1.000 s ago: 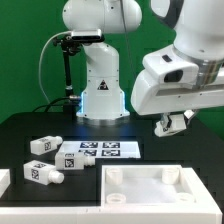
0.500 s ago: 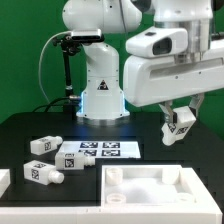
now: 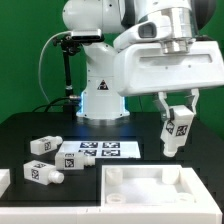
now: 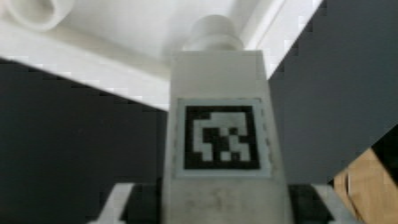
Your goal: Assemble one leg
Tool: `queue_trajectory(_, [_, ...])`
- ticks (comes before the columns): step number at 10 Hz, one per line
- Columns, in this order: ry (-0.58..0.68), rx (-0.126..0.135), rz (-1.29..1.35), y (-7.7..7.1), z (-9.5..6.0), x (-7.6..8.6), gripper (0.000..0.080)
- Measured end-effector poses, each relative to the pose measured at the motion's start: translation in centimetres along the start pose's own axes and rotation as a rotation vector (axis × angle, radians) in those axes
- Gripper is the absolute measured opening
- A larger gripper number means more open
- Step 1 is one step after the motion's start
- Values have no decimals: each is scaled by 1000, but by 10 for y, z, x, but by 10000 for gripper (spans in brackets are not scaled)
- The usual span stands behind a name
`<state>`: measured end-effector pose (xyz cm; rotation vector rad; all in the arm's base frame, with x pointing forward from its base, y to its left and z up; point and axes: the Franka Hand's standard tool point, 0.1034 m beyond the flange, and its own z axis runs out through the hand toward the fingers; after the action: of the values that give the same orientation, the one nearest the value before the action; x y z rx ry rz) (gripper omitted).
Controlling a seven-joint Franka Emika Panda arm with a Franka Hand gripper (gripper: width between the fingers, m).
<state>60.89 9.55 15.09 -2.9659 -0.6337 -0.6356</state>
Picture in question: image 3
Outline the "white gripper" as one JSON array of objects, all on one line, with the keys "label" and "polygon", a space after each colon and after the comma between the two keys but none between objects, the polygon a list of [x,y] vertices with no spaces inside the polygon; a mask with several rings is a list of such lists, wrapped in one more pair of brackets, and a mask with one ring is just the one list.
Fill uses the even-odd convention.
[{"label": "white gripper", "polygon": [[135,44],[116,55],[114,80],[121,96],[156,93],[153,102],[163,122],[171,118],[165,92],[191,89],[185,112],[193,118],[199,99],[195,88],[224,85],[224,61],[215,41],[197,41],[188,53],[174,54],[164,54],[159,43]]}]

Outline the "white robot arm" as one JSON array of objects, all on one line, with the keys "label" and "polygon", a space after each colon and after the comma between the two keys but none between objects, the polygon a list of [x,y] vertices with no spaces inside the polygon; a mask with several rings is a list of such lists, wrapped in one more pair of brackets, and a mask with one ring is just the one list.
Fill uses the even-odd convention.
[{"label": "white robot arm", "polygon": [[199,0],[68,0],[68,37],[84,48],[77,116],[127,117],[124,99],[153,94],[164,120],[192,119],[199,91],[224,85],[218,43],[197,35]]}]

